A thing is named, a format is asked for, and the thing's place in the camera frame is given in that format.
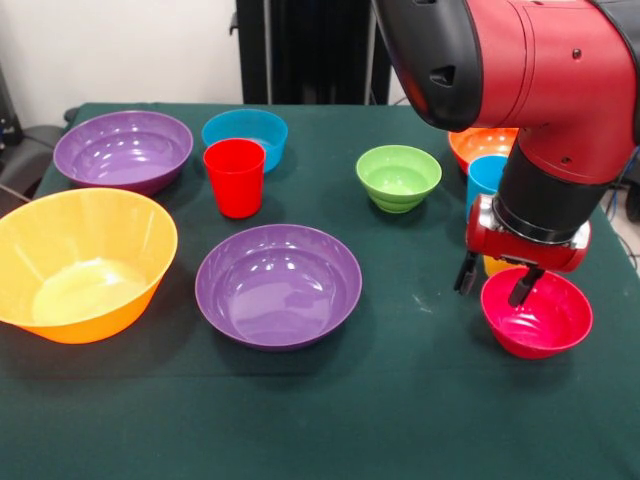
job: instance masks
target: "white wall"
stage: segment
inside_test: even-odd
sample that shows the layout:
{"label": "white wall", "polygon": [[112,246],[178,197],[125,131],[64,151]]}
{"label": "white wall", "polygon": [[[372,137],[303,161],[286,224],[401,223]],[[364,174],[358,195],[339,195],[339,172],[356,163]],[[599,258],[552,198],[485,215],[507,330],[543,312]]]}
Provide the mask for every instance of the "white wall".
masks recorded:
{"label": "white wall", "polygon": [[[402,85],[400,85],[400,80],[398,80],[398,76],[396,75],[393,67],[391,68],[391,83],[389,84],[389,104],[393,104],[400,99],[404,98],[405,93],[402,89]],[[399,105],[408,105],[408,101],[404,100]]]}
{"label": "white wall", "polygon": [[0,65],[23,126],[83,102],[242,103],[235,0],[0,0]]}

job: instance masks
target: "blue bowl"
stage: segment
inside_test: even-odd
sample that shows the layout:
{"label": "blue bowl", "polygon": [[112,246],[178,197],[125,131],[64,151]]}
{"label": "blue bowl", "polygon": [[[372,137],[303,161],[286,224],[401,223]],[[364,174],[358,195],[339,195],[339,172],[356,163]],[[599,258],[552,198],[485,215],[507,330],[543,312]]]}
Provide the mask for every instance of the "blue bowl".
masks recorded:
{"label": "blue bowl", "polygon": [[207,147],[227,138],[246,138],[258,142],[267,152],[265,173],[280,163],[288,134],[287,124],[279,116],[248,108],[216,115],[202,128],[202,140]]}

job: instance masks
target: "bowl rim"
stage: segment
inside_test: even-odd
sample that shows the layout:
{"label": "bowl rim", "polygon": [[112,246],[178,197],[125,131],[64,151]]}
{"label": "bowl rim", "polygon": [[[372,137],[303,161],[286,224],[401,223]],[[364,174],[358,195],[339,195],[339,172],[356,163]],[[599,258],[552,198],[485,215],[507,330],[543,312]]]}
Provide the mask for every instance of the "bowl rim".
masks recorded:
{"label": "bowl rim", "polygon": [[[182,159],[180,159],[180,161],[172,166],[171,168],[167,169],[165,172],[161,173],[161,174],[156,174],[153,176],[150,176],[148,178],[145,178],[143,180],[136,180],[136,181],[131,181],[131,182],[118,182],[118,183],[99,183],[96,182],[94,180],[83,180],[78,178],[76,175],[74,175],[73,173],[71,173],[70,171],[68,171],[66,168],[63,168],[60,164],[60,159],[59,159],[59,152],[58,149],[61,148],[61,145],[63,144],[63,142],[71,136],[72,133],[74,133],[75,131],[77,131],[78,129],[85,127],[87,125],[90,125],[91,123],[94,123],[98,120],[102,120],[105,118],[109,118],[109,117],[114,117],[114,116],[118,116],[118,115],[151,115],[151,116],[156,116],[156,117],[162,117],[165,118],[167,120],[171,120],[173,123],[175,123],[179,128],[183,129],[188,137],[189,137],[189,145],[187,146],[186,149],[186,153],[184,155],[184,157]],[[161,113],[161,112],[154,112],[151,110],[118,110],[115,112],[110,112],[110,113],[104,113],[101,115],[97,115],[95,117],[91,117],[87,120],[85,120],[82,123],[79,123],[78,125],[74,126],[73,128],[71,128],[68,132],[66,132],[61,138],[60,140],[58,140],[58,142],[56,143],[55,148],[53,149],[53,164],[55,165],[55,167],[58,169],[58,171],[60,173],[62,173],[65,177],[69,178],[70,180],[82,184],[82,185],[91,185],[92,187],[95,188],[122,188],[122,187],[135,187],[136,185],[141,185],[144,184],[146,182],[149,181],[153,181],[159,178],[164,177],[165,175],[170,175],[178,170],[180,170],[182,167],[184,167],[184,164],[187,162],[187,160],[189,159],[189,157],[191,156],[191,154],[193,153],[193,147],[195,145],[194,142],[194,138],[193,138],[193,132],[191,131],[191,129],[182,121],[178,120],[176,117],[172,116],[172,115],[167,115],[166,113]]]}
{"label": "bowl rim", "polygon": [[591,329],[593,328],[593,308],[591,307],[591,303],[589,302],[589,299],[582,292],[582,290],[580,290],[568,278],[565,278],[562,275],[558,275],[557,273],[550,272],[550,271],[545,271],[544,274],[545,275],[549,275],[551,277],[554,277],[554,278],[558,279],[560,282],[564,283],[565,285],[568,285],[571,288],[571,290],[574,290],[578,294],[578,298],[580,299],[580,301],[587,307],[587,311],[589,313],[589,323],[588,323],[587,328],[585,329],[584,333],[582,335],[580,335],[577,339],[575,339],[575,340],[573,340],[573,341],[571,341],[569,343],[566,343],[566,344],[564,344],[562,346],[557,346],[557,347],[545,347],[545,346],[538,346],[538,345],[530,345],[530,344],[527,344],[527,343],[520,342],[519,340],[514,339],[510,335],[507,335],[504,332],[504,330],[501,329],[500,326],[497,325],[496,322],[492,318],[489,317],[489,315],[487,315],[484,296],[485,296],[485,289],[487,288],[487,285],[489,285],[489,283],[492,280],[495,281],[496,277],[499,278],[502,275],[512,275],[513,271],[526,272],[527,271],[527,267],[509,268],[509,269],[502,270],[501,272],[498,272],[498,273],[492,275],[484,283],[484,285],[482,286],[482,290],[480,291],[480,304],[482,306],[482,312],[484,313],[484,318],[485,318],[485,320],[487,321],[487,323],[489,324],[489,326],[491,327],[492,330],[495,330],[500,335],[502,335],[504,338],[508,339],[510,342],[512,342],[514,344],[517,344],[517,345],[520,345],[522,347],[526,347],[526,348],[529,348],[529,349],[532,349],[532,350],[537,350],[539,352],[561,352],[561,351],[564,351],[564,350],[568,350],[568,349],[573,348],[576,345],[580,344],[585,338],[587,338],[587,336],[591,332]]}
{"label": "bowl rim", "polygon": [[[427,188],[412,192],[412,193],[407,193],[407,194],[398,194],[398,193],[393,193],[390,194],[388,192],[385,192],[384,190],[380,190],[379,188],[374,187],[373,185],[371,185],[369,182],[367,182],[364,178],[364,176],[362,175],[362,172],[360,171],[360,167],[362,165],[362,162],[364,161],[364,158],[369,155],[370,153],[377,151],[377,150],[386,150],[389,148],[400,148],[403,150],[407,150],[410,151],[412,153],[418,154],[421,157],[425,158],[426,160],[428,160],[429,162],[431,162],[433,165],[435,165],[437,167],[438,170],[438,175],[436,176],[436,178],[429,182],[429,186]],[[436,188],[438,186],[438,184],[442,181],[442,166],[440,165],[440,162],[438,162],[438,160],[431,155],[429,152],[422,150],[420,148],[417,147],[412,147],[410,145],[401,145],[401,144],[388,144],[388,145],[379,145],[377,147],[373,147],[370,148],[369,150],[367,150],[366,152],[364,152],[362,155],[360,155],[360,157],[358,158],[358,160],[356,161],[356,175],[358,176],[358,178],[360,179],[360,181],[362,182],[362,184],[367,187],[368,189],[371,189],[372,191],[376,192],[376,193],[380,193],[383,195],[392,195],[394,197],[416,197],[416,196],[420,196],[420,195],[426,195],[427,193],[431,192],[434,188]]]}
{"label": "bowl rim", "polygon": [[216,142],[219,142],[221,140],[226,140],[226,139],[221,139],[221,140],[216,140],[216,142],[212,142],[212,143],[208,143],[207,140],[205,139],[205,135],[204,132],[205,130],[210,127],[210,125],[212,125],[214,122],[224,119],[224,117],[227,116],[233,116],[233,115],[239,115],[239,114],[243,114],[243,113],[258,113],[261,114],[265,117],[269,117],[273,120],[275,120],[275,122],[281,127],[282,129],[282,134],[280,135],[280,139],[278,140],[278,143],[275,145],[268,145],[266,147],[264,147],[264,149],[266,151],[278,148],[282,145],[285,144],[285,142],[287,141],[287,138],[289,137],[289,126],[287,125],[287,122],[284,121],[284,119],[282,117],[280,117],[278,114],[273,113],[269,110],[263,110],[260,108],[243,108],[243,107],[239,107],[239,108],[232,108],[229,110],[226,110],[224,112],[220,112],[217,115],[214,115],[213,117],[211,117],[209,120],[207,120],[205,122],[205,124],[202,126],[202,129],[200,130],[200,137],[202,138],[202,143],[204,143],[205,149],[210,147],[211,145],[213,145]]}
{"label": "bowl rim", "polygon": [[518,131],[520,129],[519,129],[519,127],[469,127],[469,128],[466,128],[466,129],[464,129],[464,130],[462,130],[460,132],[449,131],[447,133],[447,140],[448,140],[448,143],[449,143],[449,148],[451,149],[451,151],[455,155],[456,159],[458,160],[458,164],[460,165],[461,168],[464,169],[464,166],[466,166],[466,168],[468,169],[469,165],[471,165],[473,160],[469,161],[469,160],[467,160],[466,157],[464,157],[464,156],[462,156],[460,154],[460,152],[458,151],[458,148],[457,148],[457,144],[454,145],[454,141],[453,141],[454,138],[460,138],[462,140],[463,138],[469,137],[471,135],[475,135],[476,133],[478,133],[478,132],[480,132],[482,130],[514,130],[514,133],[517,136],[518,135]]}
{"label": "bowl rim", "polygon": [[126,305],[129,305],[130,303],[136,301],[137,299],[139,299],[140,297],[142,297],[143,295],[145,295],[150,288],[152,288],[154,285],[156,285],[157,283],[160,282],[160,280],[162,280],[162,277],[164,277],[164,275],[167,273],[167,271],[169,270],[169,267],[171,267],[171,264],[173,263],[176,253],[178,251],[178,227],[176,226],[175,221],[173,220],[173,217],[171,216],[171,214],[162,206],[160,205],[158,202],[154,201],[153,199],[142,195],[140,193],[136,193],[136,192],[131,192],[129,190],[121,190],[118,188],[108,188],[108,187],[88,187],[88,188],[78,188],[78,189],[73,189],[73,190],[64,190],[62,192],[56,192],[56,193],[52,193],[49,195],[46,195],[44,197],[40,197],[37,198],[25,205],[22,205],[21,207],[16,208],[15,210],[9,212],[8,214],[6,214],[4,217],[0,218],[0,225],[2,225],[3,223],[9,221],[10,218],[12,218],[13,216],[17,216],[20,215],[22,213],[25,212],[25,210],[30,210],[32,208],[35,208],[38,205],[42,205],[45,203],[50,203],[53,201],[56,201],[57,199],[59,199],[60,197],[72,197],[72,196],[83,196],[83,195],[91,195],[94,193],[99,193],[99,194],[103,194],[103,193],[109,193],[109,194],[113,194],[113,195],[119,195],[119,196],[123,196],[123,197],[134,197],[139,199],[142,203],[147,203],[150,204],[155,212],[158,212],[161,216],[163,216],[165,219],[169,220],[169,225],[171,226],[171,242],[172,242],[172,248],[171,248],[171,255],[169,255],[167,257],[167,260],[165,262],[163,262],[162,268],[159,270],[160,273],[158,273],[155,277],[153,277],[152,280],[147,280],[145,282],[145,288],[143,291],[141,291],[138,295],[136,295],[133,298],[130,298],[129,300],[126,300],[120,304],[118,304],[115,307],[112,307],[111,309],[109,309],[109,311],[104,312],[100,315],[91,315],[88,317],[81,317],[80,319],[76,319],[73,321],[69,321],[69,322],[65,322],[65,323],[60,323],[60,324],[56,324],[56,325],[37,325],[37,324],[33,324],[33,323],[25,323],[22,321],[14,321],[14,320],[9,320],[6,318],[1,318],[0,321],[11,324],[11,325],[15,325],[18,327],[29,327],[29,328],[39,328],[39,329],[44,329],[44,328],[60,328],[60,327],[67,327],[69,325],[76,325],[78,323],[83,323],[83,322],[87,322],[87,321],[92,321],[95,320],[99,317],[102,317],[106,314],[112,313],[115,310],[118,310]]}
{"label": "bowl rim", "polygon": [[[202,283],[202,278],[204,275],[204,268],[205,265],[208,263],[209,259],[220,249],[224,248],[227,244],[229,244],[230,242],[232,242],[235,238],[243,236],[243,235],[247,235],[249,232],[255,232],[255,231],[259,231],[259,230],[268,230],[268,229],[272,229],[272,228],[293,228],[296,230],[305,230],[305,231],[313,231],[315,233],[320,234],[321,236],[325,237],[325,238],[329,238],[331,239],[331,241],[335,242],[337,245],[341,246],[345,253],[347,254],[349,260],[353,263],[353,265],[355,266],[356,269],[356,274],[357,274],[357,286],[355,289],[356,295],[354,297],[353,300],[353,304],[349,306],[349,308],[347,308],[346,312],[344,313],[344,315],[342,315],[342,318],[339,322],[336,322],[335,325],[333,325],[331,328],[329,328],[326,331],[322,331],[321,333],[319,333],[318,335],[307,339],[307,340],[303,340],[300,342],[295,342],[295,343],[287,343],[287,344],[280,344],[280,345],[264,345],[264,344],[260,344],[260,343],[256,343],[255,341],[251,341],[248,340],[246,338],[243,338],[239,335],[235,335],[232,334],[230,332],[227,331],[223,331],[217,324],[216,322],[214,322],[214,320],[212,320],[210,318],[209,315],[207,315],[207,310],[204,309],[204,306],[202,304],[202,301],[200,299],[200,296],[198,295],[198,285],[200,285]],[[360,267],[360,263],[358,262],[358,259],[356,258],[356,256],[353,254],[353,252],[349,249],[349,247],[347,247],[343,242],[341,242],[339,239],[337,239],[336,237],[334,237],[333,235],[330,235],[327,232],[324,232],[318,228],[314,228],[314,227],[310,227],[308,225],[304,225],[304,224],[296,224],[296,223],[271,223],[271,224],[267,224],[267,225],[259,225],[257,227],[253,227],[253,228],[247,228],[246,230],[241,230],[237,233],[234,233],[233,235],[230,235],[226,238],[224,238],[222,241],[220,241],[217,245],[215,245],[203,258],[203,260],[200,262],[200,266],[198,267],[198,271],[196,273],[196,278],[195,278],[195,282],[194,282],[194,294],[196,297],[196,304],[198,305],[198,309],[200,310],[200,313],[202,314],[202,316],[204,316],[204,318],[207,320],[207,322],[213,327],[215,328],[218,332],[220,332],[221,334],[223,334],[224,336],[231,338],[232,340],[242,343],[244,345],[249,345],[253,348],[268,348],[270,350],[292,350],[295,349],[297,347],[303,347],[305,345],[308,345],[310,343],[313,343],[315,341],[318,341],[328,335],[330,335],[332,332],[334,332],[338,327],[340,327],[340,325],[342,325],[347,318],[349,318],[349,316],[353,313],[353,311],[356,309],[356,307],[358,306],[358,303],[360,301],[360,297],[362,296],[362,286],[363,286],[363,277],[362,277],[362,269]]]}

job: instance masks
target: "plastic bowl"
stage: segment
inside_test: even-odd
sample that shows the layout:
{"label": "plastic bowl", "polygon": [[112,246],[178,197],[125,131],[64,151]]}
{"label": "plastic bowl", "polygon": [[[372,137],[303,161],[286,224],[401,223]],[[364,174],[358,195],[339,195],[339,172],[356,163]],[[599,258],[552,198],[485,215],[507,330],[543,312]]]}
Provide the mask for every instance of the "plastic bowl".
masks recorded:
{"label": "plastic bowl", "polygon": [[0,320],[60,343],[115,335],[146,309],[177,243],[171,216],[137,193],[35,200],[0,219]]}
{"label": "plastic bowl", "polygon": [[246,138],[262,145],[267,152],[265,173],[280,163],[288,135],[287,124],[279,116],[250,108],[216,115],[202,128],[202,140],[207,147],[228,138]]}
{"label": "plastic bowl", "polygon": [[214,328],[265,351],[324,338],[351,314],[361,290],[349,249],[302,225],[266,225],[227,238],[204,259],[195,285]]}
{"label": "plastic bowl", "polygon": [[371,200],[387,213],[415,208],[440,183],[442,169],[427,152],[385,145],[365,152],[356,173]]}
{"label": "plastic bowl", "polygon": [[483,263],[484,263],[484,271],[487,277],[492,277],[496,273],[500,273],[503,270],[507,270],[509,268],[517,268],[518,265],[513,263],[509,263],[505,260],[496,260],[495,258],[489,257],[487,255],[483,255]]}
{"label": "plastic bowl", "polygon": [[156,112],[101,115],[74,127],[56,145],[53,162],[75,184],[153,195],[180,173],[193,149],[182,122]]}
{"label": "plastic bowl", "polygon": [[508,157],[517,135],[517,128],[469,128],[462,132],[449,132],[449,146],[466,175],[469,165],[478,157]]}
{"label": "plastic bowl", "polygon": [[556,355],[578,345],[591,331],[593,312],[584,294],[569,280],[546,272],[523,305],[508,298],[527,272],[516,267],[493,275],[481,293],[482,309],[496,339],[526,359]]}

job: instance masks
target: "green tablecloth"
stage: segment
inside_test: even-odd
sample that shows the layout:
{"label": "green tablecloth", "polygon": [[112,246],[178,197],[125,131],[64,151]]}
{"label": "green tablecloth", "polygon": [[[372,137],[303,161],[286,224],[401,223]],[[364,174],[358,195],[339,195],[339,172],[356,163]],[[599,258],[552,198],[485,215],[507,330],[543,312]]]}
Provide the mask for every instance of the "green tablecloth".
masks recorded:
{"label": "green tablecloth", "polygon": [[[409,108],[273,107],[289,142],[244,221],[217,212],[200,162],[200,129],[229,107],[89,104],[76,122],[123,108],[193,130],[182,175],[155,197],[178,225],[178,254],[147,312],[111,339],[66,346],[0,327],[0,478],[640,478],[640,284],[601,213],[571,275],[591,300],[591,335],[523,361],[494,341],[479,285],[452,290],[464,187],[445,134]],[[444,170],[397,217],[354,174],[362,152],[388,143],[423,148]],[[67,188],[51,168],[39,195]],[[287,354],[215,333],[193,292],[218,242],[275,222],[337,236],[364,275],[343,328]]]}

